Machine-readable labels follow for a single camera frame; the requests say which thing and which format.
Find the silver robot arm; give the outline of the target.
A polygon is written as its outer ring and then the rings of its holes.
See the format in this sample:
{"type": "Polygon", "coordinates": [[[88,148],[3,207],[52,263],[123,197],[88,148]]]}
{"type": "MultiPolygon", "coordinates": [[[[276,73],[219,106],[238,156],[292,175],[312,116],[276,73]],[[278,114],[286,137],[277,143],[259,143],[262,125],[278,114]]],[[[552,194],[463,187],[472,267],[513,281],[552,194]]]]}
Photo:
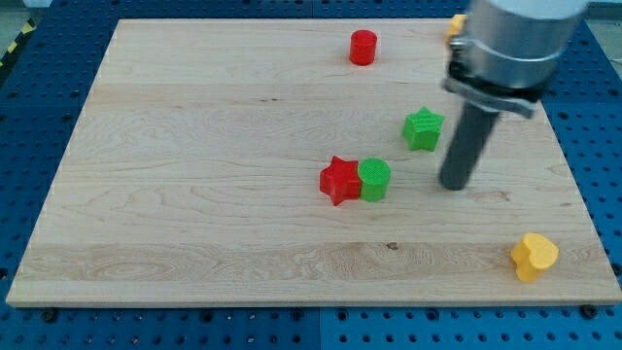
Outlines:
{"type": "Polygon", "coordinates": [[[487,112],[530,118],[588,0],[471,0],[443,87],[487,112]]]}

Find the yellow block behind arm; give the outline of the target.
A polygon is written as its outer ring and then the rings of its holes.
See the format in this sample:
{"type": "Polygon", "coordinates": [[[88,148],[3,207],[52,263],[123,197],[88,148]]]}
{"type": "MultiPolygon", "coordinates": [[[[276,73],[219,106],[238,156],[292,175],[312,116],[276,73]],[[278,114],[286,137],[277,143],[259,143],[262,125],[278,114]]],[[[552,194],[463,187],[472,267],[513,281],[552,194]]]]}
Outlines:
{"type": "Polygon", "coordinates": [[[457,14],[451,17],[447,32],[445,34],[444,43],[449,46],[453,37],[459,35],[467,20],[466,14],[457,14]]]}

